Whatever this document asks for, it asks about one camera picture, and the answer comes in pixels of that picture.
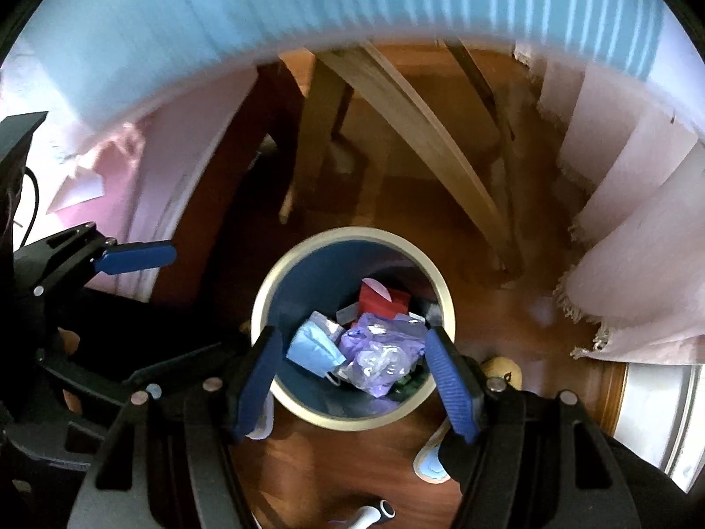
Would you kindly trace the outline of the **light blue face mask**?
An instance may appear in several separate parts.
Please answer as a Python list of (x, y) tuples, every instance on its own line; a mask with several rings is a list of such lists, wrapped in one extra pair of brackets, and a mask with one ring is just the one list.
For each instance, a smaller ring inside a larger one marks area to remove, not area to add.
[(287, 358), (318, 377), (325, 377), (346, 361), (334, 341), (313, 321), (306, 321), (297, 329)]

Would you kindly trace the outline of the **purple plastic bag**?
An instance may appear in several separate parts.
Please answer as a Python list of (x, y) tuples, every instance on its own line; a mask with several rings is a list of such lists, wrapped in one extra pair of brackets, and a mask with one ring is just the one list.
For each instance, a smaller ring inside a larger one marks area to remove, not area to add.
[(339, 338), (346, 361), (334, 375), (374, 398), (405, 380), (425, 355), (427, 325), (408, 315), (385, 319), (362, 314)]

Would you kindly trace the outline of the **red paper box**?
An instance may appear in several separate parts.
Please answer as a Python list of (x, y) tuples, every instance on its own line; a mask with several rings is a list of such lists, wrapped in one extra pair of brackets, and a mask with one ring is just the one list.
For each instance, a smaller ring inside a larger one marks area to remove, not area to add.
[(357, 304), (357, 313), (374, 314), (385, 319), (408, 314), (410, 295), (405, 291), (388, 289), (374, 278), (363, 278)]

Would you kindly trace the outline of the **blue round trash bin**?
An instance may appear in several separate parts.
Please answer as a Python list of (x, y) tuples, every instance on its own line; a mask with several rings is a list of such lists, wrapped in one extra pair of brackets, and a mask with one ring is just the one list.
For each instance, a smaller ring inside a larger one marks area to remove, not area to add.
[(311, 236), (265, 276), (251, 337), (275, 328), (283, 361), (270, 392), (307, 423), (366, 431), (396, 423), (434, 392), (425, 333), (455, 335), (449, 286), (399, 235), (343, 227)]

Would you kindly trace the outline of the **yellow plush slipper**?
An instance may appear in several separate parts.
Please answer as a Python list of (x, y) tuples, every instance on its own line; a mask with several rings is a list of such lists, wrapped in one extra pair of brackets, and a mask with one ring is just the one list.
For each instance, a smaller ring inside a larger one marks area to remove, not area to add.
[(490, 379), (490, 377), (497, 377), (497, 379), (502, 379), (506, 384), (510, 384), (512, 388), (518, 391), (522, 389), (522, 370), (520, 365), (512, 359), (496, 356), (480, 364), (480, 367), (488, 379)]

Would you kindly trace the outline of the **left blue slipper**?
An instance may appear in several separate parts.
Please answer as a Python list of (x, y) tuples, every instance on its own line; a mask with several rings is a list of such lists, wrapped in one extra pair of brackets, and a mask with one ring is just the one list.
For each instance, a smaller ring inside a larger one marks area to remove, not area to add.
[(274, 397), (271, 393), (265, 396), (262, 412), (256, 420), (255, 427), (247, 433), (246, 437), (253, 441), (266, 440), (274, 428)]

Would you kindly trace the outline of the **blue slipper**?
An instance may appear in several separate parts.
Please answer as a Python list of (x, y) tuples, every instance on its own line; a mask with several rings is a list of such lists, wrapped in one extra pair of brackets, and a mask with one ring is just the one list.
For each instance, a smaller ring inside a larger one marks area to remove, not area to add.
[(445, 419), (440, 427), (429, 437), (413, 460), (413, 471), (422, 481), (430, 485), (441, 485), (450, 479), (450, 475), (441, 465), (440, 453), (443, 438), (450, 429), (449, 420)]
[(274, 397), (271, 393), (265, 396), (262, 412), (256, 420), (255, 427), (247, 433), (246, 437), (253, 441), (266, 440), (274, 428)]

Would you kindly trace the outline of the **right blue slipper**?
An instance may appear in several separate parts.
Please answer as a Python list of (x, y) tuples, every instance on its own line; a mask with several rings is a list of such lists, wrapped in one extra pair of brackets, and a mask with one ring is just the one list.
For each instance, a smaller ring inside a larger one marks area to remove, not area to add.
[(440, 427), (429, 437), (413, 460), (413, 471), (422, 481), (430, 485), (441, 485), (450, 479), (450, 475), (441, 465), (440, 453), (443, 438), (450, 429), (449, 420), (445, 419)]

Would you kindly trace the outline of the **pink bed skirt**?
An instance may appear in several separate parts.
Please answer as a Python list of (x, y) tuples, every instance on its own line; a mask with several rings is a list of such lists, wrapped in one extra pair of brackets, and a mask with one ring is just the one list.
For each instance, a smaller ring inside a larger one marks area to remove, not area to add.
[(92, 221), (119, 242), (172, 238), (186, 204), (252, 90), (252, 67), (167, 86), (109, 116), (78, 115), (42, 67), (1, 69), (2, 116), (43, 111), (13, 234), (34, 242)]

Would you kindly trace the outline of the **blue white striped bed cover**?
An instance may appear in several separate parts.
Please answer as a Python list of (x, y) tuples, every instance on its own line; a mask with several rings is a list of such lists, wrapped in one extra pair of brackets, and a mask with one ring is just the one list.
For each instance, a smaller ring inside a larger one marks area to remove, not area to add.
[(87, 133), (222, 64), (385, 36), (527, 42), (644, 81), (704, 123), (704, 62), (663, 0), (2, 0)]

